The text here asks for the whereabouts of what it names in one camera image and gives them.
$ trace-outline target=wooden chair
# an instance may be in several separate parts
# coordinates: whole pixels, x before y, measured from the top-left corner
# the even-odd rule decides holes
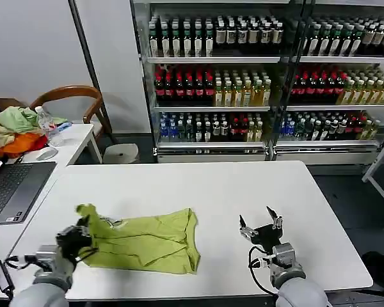
[[[101,93],[92,86],[87,85],[70,85],[64,86],[62,88],[56,88],[54,90],[48,91],[43,95],[39,96],[31,105],[30,109],[34,110],[35,107],[42,106],[46,102],[59,100],[69,97],[91,97],[95,99],[95,102],[88,108],[83,116],[83,123],[92,123],[94,124],[94,134],[95,139],[97,139],[103,132],[105,132],[114,144],[116,140],[112,135],[111,127],[108,125],[106,119],[103,117],[100,109],[103,103]],[[91,122],[93,116],[96,116],[99,120],[98,122]]]

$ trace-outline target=metal pole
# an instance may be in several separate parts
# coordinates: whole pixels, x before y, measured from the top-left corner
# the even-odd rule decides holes
[[[86,63],[87,69],[88,69],[88,73],[90,74],[92,84],[93,84],[94,88],[96,88],[101,93],[100,84],[98,83],[97,75],[95,74],[95,69],[94,69],[94,65],[92,63],[90,50],[89,50],[88,44],[87,44],[87,39],[85,38],[83,25],[81,24],[81,19],[79,18],[76,0],[68,0],[68,5],[70,6],[72,19],[73,19],[74,25],[76,27],[79,43],[81,44],[81,48],[83,50],[85,63]],[[109,121],[109,116],[107,113],[107,109],[105,108],[104,101],[102,101],[101,112],[105,118],[106,123],[109,125],[109,129],[112,130],[111,122]]]

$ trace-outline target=lime green cloth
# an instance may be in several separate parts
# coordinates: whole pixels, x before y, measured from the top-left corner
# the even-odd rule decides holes
[[[64,123],[64,118],[53,118],[54,123]],[[13,133],[40,133],[40,127],[37,124],[37,114],[28,107],[8,107],[0,112],[0,125]]]
[[[197,219],[191,209],[115,222],[98,216],[90,204],[78,206],[77,212],[83,217],[90,216],[92,247],[99,249],[83,260],[89,266],[196,273],[200,256],[195,247]]]

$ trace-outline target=white desk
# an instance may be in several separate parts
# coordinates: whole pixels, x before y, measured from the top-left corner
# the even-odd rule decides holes
[[[26,220],[23,223],[0,225],[0,258],[4,259],[8,253],[14,247],[16,241],[21,236],[23,230],[27,227],[31,218],[41,205],[43,199],[47,196],[51,187],[54,185],[57,178],[61,175],[63,169],[69,165],[75,163],[80,153],[85,146],[93,139],[93,125],[80,124],[72,125],[71,127],[63,130],[61,134],[64,137],[65,144],[61,147],[57,147],[58,153],[47,161],[57,162],[56,167],[52,171],[47,183],[44,185],[42,191],[38,195],[36,202],[31,208],[30,213],[27,215]],[[23,163],[38,162],[36,158],[40,155],[40,151],[30,152],[24,156]]]
[[[196,275],[80,263],[67,292],[69,300],[262,294],[247,268],[252,245],[239,233],[239,214],[248,226],[262,226],[271,222],[266,205],[284,217],[282,242],[294,246],[309,278],[325,290],[372,285],[335,214],[299,161],[69,166],[12,254],[32,254],[42,244],[55,244],[56,233],[78,220],[74,208],[80,203],[93,203],[100,214],[112,218],[191,207],[198,218],[195,242],[201,259]],[[35,271],[12,270],[16,293],[31,284]],[[256,274],[271,289],[269,270],[257,269]]]

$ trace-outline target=shelf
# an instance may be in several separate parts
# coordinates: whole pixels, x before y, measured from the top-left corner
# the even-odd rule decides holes
[[[367,109],[384,109],[384,104],[375,104],[375,105],[352,104],[352,105],[345,105],[345,106],[338,106],[338,105],[287,106],[288,111],[325,111],[325,110],[334,111],[334,110],[367,110]]]
[[[211,56],[190,58],[147,58],[155,64],[204,64],[204,63],[278,63],[280,56]]]
[[[302,56],[300,58],[300,63],[384,64],[384,58],[382,58],[382,57],[366,57],[366,56]]]
[[[158,149],[187,150],[187,149],[239,149],[239,148],[264,148],[263,142],[192,142],[192,143],[158,143]]]
[[[266,112],[270,107],[155,107],[159,112]]]
[[[322,147],[379,147],[375,139],[368,141],[359,141],[352,139],[349,141],[277,141],[277,148],[322,148]]]

